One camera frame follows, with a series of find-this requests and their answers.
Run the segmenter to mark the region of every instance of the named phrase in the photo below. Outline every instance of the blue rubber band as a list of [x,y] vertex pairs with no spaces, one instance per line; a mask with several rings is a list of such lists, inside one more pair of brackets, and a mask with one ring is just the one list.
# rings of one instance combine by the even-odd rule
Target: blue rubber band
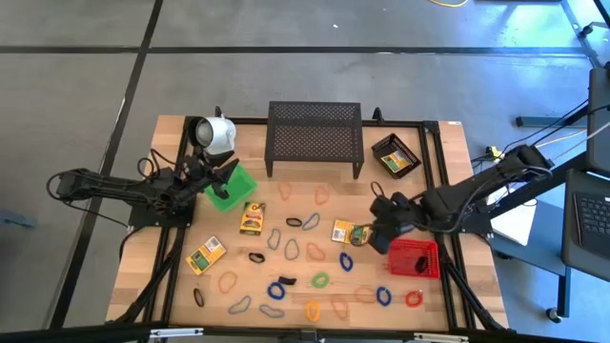
[[[278,287],[281,291],[279,295],[274,294],[274,287]],[[282,286],[282,284],[280,284],[279,282],[272,282],[269,288],[267,289],[267,294],[275,300],[281,300],[284,298],[284,295],[286,295],[286,290],[284,290],[284,286]]]
[[[345,260],[350,263],[348,266],[345,265]],[[341,264],[341,268],[343,268],[343,271],[345,272],[349,272],[354,267],[354,260],[346,252],[342,252],[339,256],[339,263]]]
[[[310,223],[312,220],[314,220],[314,218],[315,218],[315,217],[317,217],[317,220],[316,220],[315,224],[311,225],[310,227],[307,227],[307,225],[308,225],[308,224],[309,224],[309,223]],[[317,227],[317,224],[319,224],[319,223],[320,223],[320,214],[319,214],[318,212],[316,212],[316,213],[312,214],[312,216],[311,216],[311,217],[309,217],[309,219],[307,219],[307,220],[305,221],[305,224],[303,224],[303,231],[311,230],[311,229],[313,229],[313,228]]]
[[[385,294],[388,296],[388,300],[386,300],[386,301],[381,300],[381,292],[385,292]],[[392,302],[392,294],[390,293],[390,291],[387,288],[381,286],[377,289],[377,302],[379,304],[381,304],[381,306],[390,305],[390,303]]]

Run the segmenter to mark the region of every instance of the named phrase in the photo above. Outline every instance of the wooden table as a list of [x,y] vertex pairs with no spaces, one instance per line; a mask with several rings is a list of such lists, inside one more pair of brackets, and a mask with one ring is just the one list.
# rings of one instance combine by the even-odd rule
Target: wooden table
[[[152,146],[166,156],[176,156],[184,119],[184,116],[160,116]],[[454,184],[472,175],[464,132],[459,122],[441,122],[439,125],[449,179]],[[267,178],[263,160],[265,132],[264,125],[238,125],[235,142],[236,157],[258,182],[258,188],[250,199],[267,204],[263,232],[260,236],[240,234],[238,226],[241,207],[228,213],[220,213],[206,195],[198,195],[195,218],[192,226],[186,231],[180,257],[170,323],[249,328],[447,330],[439,280],[391,275],[387,271],[387,255],[378,254],[370,246],[356,248],[331,241],[335,219],[356,223],[369,223],[374,219],[369,212],[374,199],[370,189],[371,181],[379,182],[388,195],[401,191],[407,196],[414,196],[425,190],[425,176],[421,166],[402,179],[394,180],[373,159],[370,150],[375,142],[394,132],[421,158],[417,130],[363,128],[365,163],[357,180],[353,179],[352,167],[348,164],[306,162],[276,162],[274,177]],[[432,136],[428,137],[428,142],[435,184],[439,185]],[[281,199],[278,190],[281,182],[289,183],[292,188],[291,196],[286,201]],[[318,187],[327,188],[330,194],[328,202],[321,206],[315,204],[315,190]],[[319,226],[313,230],[304,232],[285,224],[287,217],[295,216],[305,220],[314,212],[320,214],[321,220]],[[267,248],[267,239],[273,228],[281,229],[282,232],[277,251]],[[122,314],[149,281],[159,233],[159,228],[146,228],[135,234],[125,245],[107,314],[108,319]],[[184,258],[204,244],[211,235],[215,235],[228,252],[207,272],[196,276]],[[403,237],[433,240],[430,233],[420,231],[407,233]],[[300,255],[294,261],[284,258],[284,247],[291,238],[296,239],[300,248]],[[494,318],[507,326],[489,247],[473,235],[463,234],[460,239],[470,286]],[[317,262],[308,256],[306,244],[309,242],[315,242],[325,252],[323,261]],[[259,265],[253,263],[248,258],[249,252],[264,253],[266,262]],[[355,265],[350,272],[343,271],[338,263],[341,252],[347,252],[354,259]],[[238,279],[228,293],[222,294],[218,291],[218,280],[227,271],[235,272]],[[312,277],[318,272],[327,272],[330,275],[330,283],[324,289],[312,286]],[[297,278],[297,281],[294,286],[285,287],[284,299],[273,300],[267,295],[267,288],[280,275]],[[226,277],[223,283],[229,284],[230,281],[230,277]],[[393,301],[388,307],[359,301],[373,300],[370,295],[355,296],[359,287],[376,290],[378,286],[385,286],[392,292]],[[193,301],[195,287],[204,294],[204,308],[198,308]],[[405,306],[405,294],[413,290],[423,291],[423,304],[418,308]],[[160,318],[164,291],[165,281],[157,293],[153,319]],[[250,308],[245,313],[229,314],[228,308],[245,295],[252,298]],[[458,324],[463,326],[463,310],[455,285],[453,296]],[[347,304],[347,319],[337,316],[331,299],[339,301],[337,311],[341,316]],[[305,306],[310,300],[320,304],[321,316],[316,323],[310,322],[306,317]],[[258,309],[261,304],[283,310],[285,317],[272,319],[266,316]]]

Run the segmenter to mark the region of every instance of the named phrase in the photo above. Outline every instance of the black rubber band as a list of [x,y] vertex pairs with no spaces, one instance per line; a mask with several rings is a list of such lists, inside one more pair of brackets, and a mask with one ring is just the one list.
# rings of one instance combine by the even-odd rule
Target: black rubber band
[[296,283],[296,279],[295,278],[284,277],[284,276],[279,276],[277,278],[277,282],[279,282],[280,284],[284,284],[284,285],[288,285],[288,286],[293,286]]
[[300,228],[303,225],[303,221],[298,218],[286,218],[286,225],[292,226],[293,228]]
[[203,300],[203,294],[199,289],[193,289],[193,297],[194,303],[197,304],[198,307],[204,307],[206,302]]
[[254,263],[263,263],[265,262],[265,255],[260,252],[250,252],[248,253],[248,258]]

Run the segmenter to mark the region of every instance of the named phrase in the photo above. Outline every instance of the desk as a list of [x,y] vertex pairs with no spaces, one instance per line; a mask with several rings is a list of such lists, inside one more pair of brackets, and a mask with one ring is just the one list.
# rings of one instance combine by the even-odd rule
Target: desk
[[[184,116],[160,116],[152,146],[170,158],[176,156],[184,120]],[[416,168],[400,180],[394,180],[374,160],[370,149],[375,142],[394,132],[421,158],[416,129],[363,128],[365,163],[360,177],[354,180],[352,166],[349,164],[307,162],[276,162],[274,177],[267,178],[263,159],[265,125],[236,126],[235,156],[258,182],[258,188],[250,199],[267,203],[263,233],[261,236],[240,234],[240,208],[220,213],[205,195],[198,195],[194,221],[186,230],[180,257],[170,324],[405,331],[448,329],[440,280],[391,275],[387,271],[387,255],[379,255],[370,246],[356,248],[332,242],[330,239],[335,219],[356,223],[372,221],[373,216],[369,213],[373,201],[369,185],[371,181],[379,182],[386,193],[402,191],[407,196],[414,196],[424,191],[426,183],[422,167]],[[472,175],[463,129],[456,122],[441,122],[439,126],[449,181],[456,183]],[[430,134],[427,139],[432,144]],[[437,164],[434,162],[434,145],[430,144],[434,177],[439,185]],[[280,182],[291,184],[292,195],[287,201],[280,197]],[[318,187],[328,188],[330,194],[328,202],[321,206],[315,204],[315,190]],[[304,232],[285,225],[287,217],[307,219],[313,212],[319,212],[321,216],[319,226],[313,230]],[[280,248],[275,252],[267,248],[267,239],[273,228],[282,231]],[[159,228],[145,228],[133,235],[125,245],[107,314],[109,320],[122,314],[147,284],[160,231]],[[184,258],[205,243],[211,235],[215,235],[228,252],[207,272],[196,276],[184,262]],[[428,232],[420,231],[410,232],[405,234],[405,237],[434,239]],[[296,239],[300,248],[300,255],[295,261],[284,258],[284,246],[291,238]],[[326,258],[323,261],[316,262],[308,257],[305,248],[308,242],[316,242],[324,250]],[[461,246],[469,284],[497,322],[507,326],[489,247],[470,235],[461,237]],[[339,266],[338,256],[343,251],[354,259],[355,266],[351,272],[344,272]],[[262,252],[267,261],[256,265],[248,259],[248,252]],[[227,271],[233,271],[239,277],[227,294],[221,294],[218,291],[218,279]],[[330,284],[324,289],[316,289],[311,280],[321,271],[330,275]],[[287,294],[283,300],[272,300],[267,295],[267,287],[280,275],[297,278],[296,285],[285,287]],[[385,286],[392,292],[393,302],[387,308],[377,303],[360,303],[355,297],[355,290],[360,286],[375,290],[378,286]],[[204,308],[198,308],[193,301],[194,287],[204,294]],[[159,286],[152,319],[160,318],[165,288],[165,283]],[[405,306],[404,296],[411,290],[423,290],[424,301],[418,308]],[[228,308],[247,294],[252,298],[250,308],[245,313],[228,314]],[[334,313],[331,298],[337,297],[348,304],[349,318],[346,320],[339,319]],[[457,288],[453,289],[453,297],[457,322],[463,326],[463,310]],[[310,300],[316,300],[320,304],[321,316],[315,324],[309,322],[305,314],[305,305]],[[261,304],[282,309],[286,315],[283,319],[271,319],[258,310]]]

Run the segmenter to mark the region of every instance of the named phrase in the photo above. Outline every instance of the green rubber band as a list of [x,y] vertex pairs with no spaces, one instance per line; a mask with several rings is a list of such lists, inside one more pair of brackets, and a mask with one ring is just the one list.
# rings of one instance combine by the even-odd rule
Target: green rubber band
[[[322,283],[317,283],[317,279],[319,279],[320,277],[324,277],[324,282]],[[328,285],[328,282],[331,280],[331,278],[328,276],[327,273],[325,272],[319,272],[317,273],[314,278],[312,279],[312,285],[314,285],[314,287],[316,288],[324,288]]]

